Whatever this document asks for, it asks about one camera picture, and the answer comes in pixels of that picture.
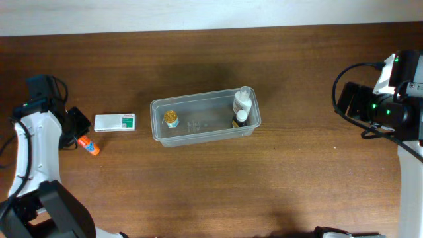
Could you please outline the orange tube white cap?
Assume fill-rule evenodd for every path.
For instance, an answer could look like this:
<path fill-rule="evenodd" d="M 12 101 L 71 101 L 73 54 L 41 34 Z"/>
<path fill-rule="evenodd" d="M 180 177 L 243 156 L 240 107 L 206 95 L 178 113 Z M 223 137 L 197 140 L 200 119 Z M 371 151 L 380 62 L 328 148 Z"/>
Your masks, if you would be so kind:
<path fill-rule="evenodd" d="M 97 144 L 95 144 L 92 140 L 90 140 L 87 136 L 81 136 L 77 143 L 86 149 L 91 155 L 98 155 L 100 153 L 100 148 Z"/>

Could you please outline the white green medicine box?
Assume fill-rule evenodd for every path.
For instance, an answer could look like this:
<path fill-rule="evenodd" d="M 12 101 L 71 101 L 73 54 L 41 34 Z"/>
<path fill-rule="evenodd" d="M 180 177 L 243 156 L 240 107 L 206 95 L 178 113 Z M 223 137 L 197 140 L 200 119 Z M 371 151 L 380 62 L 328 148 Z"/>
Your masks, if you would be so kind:
<path fill-rule="evenodd" d="M 135 114 L 98 114 L 95 116 L 95 132 L 134 131 L 135 127 Z"/>

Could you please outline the small jar gold lid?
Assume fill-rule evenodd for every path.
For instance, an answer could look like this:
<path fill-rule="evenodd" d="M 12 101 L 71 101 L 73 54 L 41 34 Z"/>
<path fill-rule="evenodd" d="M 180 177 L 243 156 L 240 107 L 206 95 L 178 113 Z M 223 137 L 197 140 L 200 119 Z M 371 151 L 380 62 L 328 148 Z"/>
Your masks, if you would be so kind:
<path fill-rule="evenodd" d="M 175 128 L 179 124 L 178 115 L 174 110 L 168 110 L 165 112 L 164 121 L 169 128 Z"/>

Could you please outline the white plastic bottle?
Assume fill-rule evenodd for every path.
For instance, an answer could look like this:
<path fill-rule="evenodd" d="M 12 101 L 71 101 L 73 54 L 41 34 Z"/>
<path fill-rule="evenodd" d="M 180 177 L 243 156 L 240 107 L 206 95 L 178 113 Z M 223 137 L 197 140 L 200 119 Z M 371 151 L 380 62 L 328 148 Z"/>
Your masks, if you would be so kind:
<path fill-rule="evenodd" d="M 250 98 L 251 88 L 248 86 L 241 87 L 234 96 L 233 112 L 236 114 L 240 110 L 244 110 L 249 114 L 252 107 L 252 100 Z"/>

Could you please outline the dark bottle white cap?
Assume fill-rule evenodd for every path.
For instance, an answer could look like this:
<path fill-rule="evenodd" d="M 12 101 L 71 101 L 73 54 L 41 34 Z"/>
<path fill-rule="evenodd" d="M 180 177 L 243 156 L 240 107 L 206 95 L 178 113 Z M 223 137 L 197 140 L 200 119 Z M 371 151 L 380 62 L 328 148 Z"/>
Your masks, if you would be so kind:
<path fill-rule="evenodd" d="M 232 127 L 233 128 L 240 128 L 247 125 L 247 118 L 248 114 L 245 110 L 239 110 L 236 115 L 234 115 L 232 119 Z"/>

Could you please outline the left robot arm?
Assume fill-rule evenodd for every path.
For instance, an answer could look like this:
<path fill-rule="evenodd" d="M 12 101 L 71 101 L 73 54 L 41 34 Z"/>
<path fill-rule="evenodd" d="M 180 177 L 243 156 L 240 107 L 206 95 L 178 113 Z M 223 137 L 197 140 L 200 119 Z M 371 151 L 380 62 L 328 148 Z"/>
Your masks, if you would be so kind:
<path fill-rule="evenodd" d="M 91 123 L 73 107 L 67 110 L 62 81 L 37 75 L 26 81 L 30 99 L 14 108 L 10 121 L 17 138 L 15 177 L 1 203 L 6 237 L 125 237 L 98 228 L 88 209 L 61 183 L 59 151 L 77 145 Z"/>

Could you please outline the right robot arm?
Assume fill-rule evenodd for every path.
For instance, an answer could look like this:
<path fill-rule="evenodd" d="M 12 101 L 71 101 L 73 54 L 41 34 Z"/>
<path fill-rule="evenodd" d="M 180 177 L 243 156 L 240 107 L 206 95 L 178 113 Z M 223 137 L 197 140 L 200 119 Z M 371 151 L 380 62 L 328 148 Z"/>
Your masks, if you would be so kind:
<path fill-rule="evenodd" d="M 399 237 L 422 236 L 422 50 L 399 50 L 370 67 L 374 87 L 347 82 L 332 95 L 335 113 L 363 129 L 364 139 L 385 138 L 398 147 L 401 169 Z"/>

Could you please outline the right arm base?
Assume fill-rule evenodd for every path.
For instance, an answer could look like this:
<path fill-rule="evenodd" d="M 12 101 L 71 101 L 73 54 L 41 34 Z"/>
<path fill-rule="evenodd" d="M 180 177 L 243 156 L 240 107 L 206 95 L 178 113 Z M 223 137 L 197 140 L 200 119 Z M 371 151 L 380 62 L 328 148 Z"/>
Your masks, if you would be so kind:
<path fill-rule="evenodd" d="M 345 230 L 331 227 L 316 227 L 313 232 L 315 238 L 386 238 L 378 233 L 350 233 Z"/>

